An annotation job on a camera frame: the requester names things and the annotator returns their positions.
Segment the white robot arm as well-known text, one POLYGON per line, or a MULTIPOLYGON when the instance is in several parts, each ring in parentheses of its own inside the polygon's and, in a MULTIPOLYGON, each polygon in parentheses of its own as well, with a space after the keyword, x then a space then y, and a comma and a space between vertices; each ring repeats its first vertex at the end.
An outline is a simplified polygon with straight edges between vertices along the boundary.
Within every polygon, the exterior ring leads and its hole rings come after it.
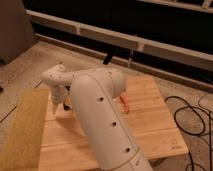
POLYGON ((113 100, 126 89, 116 68, 68 72, 56 65, 41 76, 57 105, 67 98, 103 171, 153 171, 113 100))

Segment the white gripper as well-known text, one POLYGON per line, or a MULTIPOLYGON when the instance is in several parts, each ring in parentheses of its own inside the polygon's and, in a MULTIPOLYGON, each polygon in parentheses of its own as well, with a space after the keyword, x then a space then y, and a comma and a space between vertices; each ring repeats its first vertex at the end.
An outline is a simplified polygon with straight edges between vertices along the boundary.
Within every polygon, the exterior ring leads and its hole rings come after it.
POLYGON ((51 100, 52 100, 52 114, 56 114, 57 109, 58 109, 58 104, 59 103, 65 103, 65 104, 70 104, 69 98, 66 97, 66 89, 64 86, 58 85, 58 86, 51 86, 50 87, 51 91, 51 100))

